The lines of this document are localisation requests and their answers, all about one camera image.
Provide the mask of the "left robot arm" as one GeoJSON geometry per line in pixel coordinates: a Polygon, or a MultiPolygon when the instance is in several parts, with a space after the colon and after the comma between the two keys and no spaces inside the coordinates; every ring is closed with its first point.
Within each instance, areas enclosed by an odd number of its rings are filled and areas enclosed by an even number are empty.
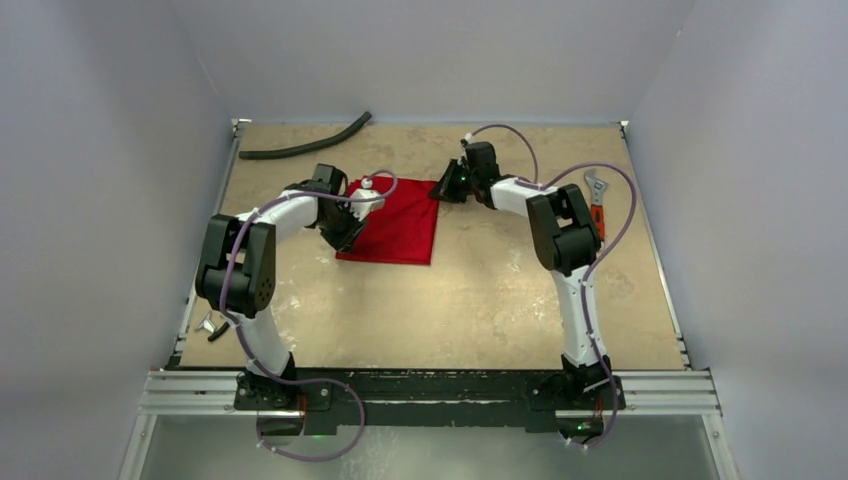
{"type": "Polygon", "coordinates": [[[271,308],[277,246],[302,229],[316,229],[336,251],[350,251],[386,196],[370,176],[346,193],[345,179],[342,170],[319,164],[311,178],[287,186],[267,203],[239,215],[216,214],[207,224],[195,292],[235,331],[247,374],[263,377],[259,395],[275,409],[295,402],[301,382],[271,308]]]}

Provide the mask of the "red cloth napkin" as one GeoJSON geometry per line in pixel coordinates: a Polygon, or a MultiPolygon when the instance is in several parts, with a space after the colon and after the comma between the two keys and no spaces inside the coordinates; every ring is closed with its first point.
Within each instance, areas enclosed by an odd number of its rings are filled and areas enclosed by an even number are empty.
{"type": "Polygon", "coordinates": [[[439,202],[429,196],[434,181],[401,178],[383,207],[368,215],[344,261],[428,266],[431,264],[439,202]]]}

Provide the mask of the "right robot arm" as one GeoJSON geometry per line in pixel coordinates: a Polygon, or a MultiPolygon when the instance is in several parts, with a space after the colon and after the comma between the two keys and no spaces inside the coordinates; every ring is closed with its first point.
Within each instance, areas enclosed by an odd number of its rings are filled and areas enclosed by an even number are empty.
{"type": "Polygon", "coordinates": [[[584,407],[599,396],[601,384],[609,382],[612,373],[600,328],[592,318],[592,268],[602,240],[582,191],[573,184],[543,187],[505,175],[491,143],[466,136],[460,144],[461,156],[449,161],[428,197],[461,204],[472,196],[491,210],[527,219],[536,258],[550,272],[557,292],[567,373],[561,392],[569,404],[584,407]]]}

